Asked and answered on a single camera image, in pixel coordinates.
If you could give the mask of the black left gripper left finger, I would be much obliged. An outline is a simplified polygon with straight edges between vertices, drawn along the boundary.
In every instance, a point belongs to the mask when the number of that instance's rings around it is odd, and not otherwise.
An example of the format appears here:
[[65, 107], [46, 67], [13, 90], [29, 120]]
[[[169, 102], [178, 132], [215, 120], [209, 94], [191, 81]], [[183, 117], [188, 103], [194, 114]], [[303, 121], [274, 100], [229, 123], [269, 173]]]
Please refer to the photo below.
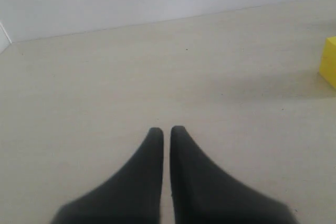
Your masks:
[[118, 172], [62, 206], [52, 223], [160, 223], [163, 159], [163, 131], [153, 127]]

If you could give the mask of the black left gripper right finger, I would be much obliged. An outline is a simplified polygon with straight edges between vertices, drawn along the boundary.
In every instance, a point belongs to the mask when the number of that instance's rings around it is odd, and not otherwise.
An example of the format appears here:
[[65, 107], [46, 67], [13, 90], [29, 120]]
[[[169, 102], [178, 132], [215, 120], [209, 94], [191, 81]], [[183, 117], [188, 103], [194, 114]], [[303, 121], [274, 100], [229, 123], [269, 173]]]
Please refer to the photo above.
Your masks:
[[294, 223], [283, 203], [244, 185], [217, 166], [183, 126], [170, 137], [176, 223]]

